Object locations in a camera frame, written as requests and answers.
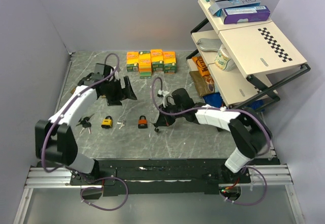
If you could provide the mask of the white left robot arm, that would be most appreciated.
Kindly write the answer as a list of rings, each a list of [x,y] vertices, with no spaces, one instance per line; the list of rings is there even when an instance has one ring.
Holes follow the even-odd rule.
[[[102,96],[108,106],[119,106],[125,99],[137,99],[128,76],[120,79],[114,67],[97,63],[95,71],[78,82],[73,95],[56,114],[36,123],[36,157],[43,165],[51,162],[73,169],[80,172],[88,184],[99,181],[99,163],[79,152],[73,129],[88,108]]]

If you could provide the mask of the black headed keys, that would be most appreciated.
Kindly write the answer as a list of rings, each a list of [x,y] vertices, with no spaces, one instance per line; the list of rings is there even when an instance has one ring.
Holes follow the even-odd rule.
[[[85,130],[88,130],[89,134],[91,134],[91,127],[92,124],[90,122],[91,118],[94,116],[94,113],[92,113],[89,116],[85,116],[83,118],[81,118],[78,123],[76,124],[76,126],[82,126],[82,129],[80,131],[79,134],[82,134]]]

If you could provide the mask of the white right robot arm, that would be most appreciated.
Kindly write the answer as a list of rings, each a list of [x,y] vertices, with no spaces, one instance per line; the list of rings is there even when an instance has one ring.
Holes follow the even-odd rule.
[[[271,148],[272,133],[251,108],[229,110],[195,103],[184,88],[173,93],[160,89],[157,96],[162,98],[160,105],[155,101],[154,92],[151,93],[153,104],[159,111],[155,127],[170,126],[176,118],[183,117],[189,122],[211,125],[231,133],[236,148],[221,171],[226,182],[234,182],[242,168]]]

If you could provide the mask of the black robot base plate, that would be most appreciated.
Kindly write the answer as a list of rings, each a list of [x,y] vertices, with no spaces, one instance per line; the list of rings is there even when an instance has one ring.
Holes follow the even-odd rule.
[[[251,173],[232,173],[221,158],[192,159],[101,159],[98,176],[71,170],[70,186],[96,186],[104,197],[123,194],[218,195],[225,184],[251,183]]]

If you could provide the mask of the yellow padlock silver keys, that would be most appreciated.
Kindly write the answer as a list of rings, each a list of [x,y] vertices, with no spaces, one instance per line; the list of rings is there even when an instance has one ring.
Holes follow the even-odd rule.
[[[117,125],[119,125],[118,129],[122,129],[125,126],[125,120],[119,120],[117,121]]]

